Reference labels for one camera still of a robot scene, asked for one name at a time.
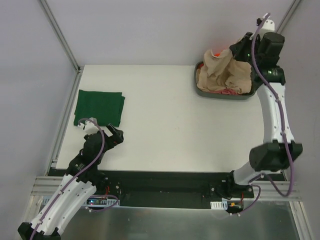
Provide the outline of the beige t shirt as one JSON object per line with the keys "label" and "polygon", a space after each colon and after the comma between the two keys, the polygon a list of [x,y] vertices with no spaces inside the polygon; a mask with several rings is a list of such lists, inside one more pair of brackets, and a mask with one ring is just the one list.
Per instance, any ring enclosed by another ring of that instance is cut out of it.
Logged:
{"label": "beige t shirt", "polygon": [[251,65],[233,59],[229,48],[220,51],[219,57],[212,49],[203,55],[203,66],[196,71],[196,85],[203,92],[214,92],[223,89],[233,89],[238,95],[251,91]]}

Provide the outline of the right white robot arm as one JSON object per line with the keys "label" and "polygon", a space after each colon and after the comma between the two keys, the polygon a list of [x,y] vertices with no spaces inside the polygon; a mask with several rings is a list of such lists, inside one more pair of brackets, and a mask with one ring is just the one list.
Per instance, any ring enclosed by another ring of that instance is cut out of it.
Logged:
{"label": "right white robot arm", "polygon": [[241,168],[229,173],[223,186],[229,197],[237,197],[248,191],[250,184],[270,174],[289,170],[288,197],[294,184],[294,161],[302,154],[303,145],[297,143],[288,121],[284,70],[278,65],[285,38],[275,32],[263,36],[247,32],[237,43],[231,45],[233,58],[238,62],[249,63],[250,79],[258,95],[263,117],[263,143],[252,148],[249,160]]}

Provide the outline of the green t shirt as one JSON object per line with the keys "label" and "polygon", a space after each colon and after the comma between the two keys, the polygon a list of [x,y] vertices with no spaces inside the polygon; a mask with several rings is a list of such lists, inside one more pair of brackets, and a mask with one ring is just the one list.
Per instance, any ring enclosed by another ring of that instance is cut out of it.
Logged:
{"label": "green t shirt", "polygon": [[79,90],[73,125],[77,126],[84,118],[95,118],[101,127],[108,124],[119,127],[125,99],[121,92]]}

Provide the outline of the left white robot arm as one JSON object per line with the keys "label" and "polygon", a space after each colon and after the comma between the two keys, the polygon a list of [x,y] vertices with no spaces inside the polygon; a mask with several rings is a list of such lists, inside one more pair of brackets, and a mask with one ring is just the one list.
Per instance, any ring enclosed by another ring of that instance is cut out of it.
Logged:
{"label": "left white robot arm", "polygon": [[68,223],[85,201],[105,191],[106,176],[99,171],[104,154],[124,141],[122,130],[107,125],[110,135],[101,127],[86,134],[82,148],[63,175],[58,188],[31,222],[23,222],[18,233],[23,240],[59,240]]}

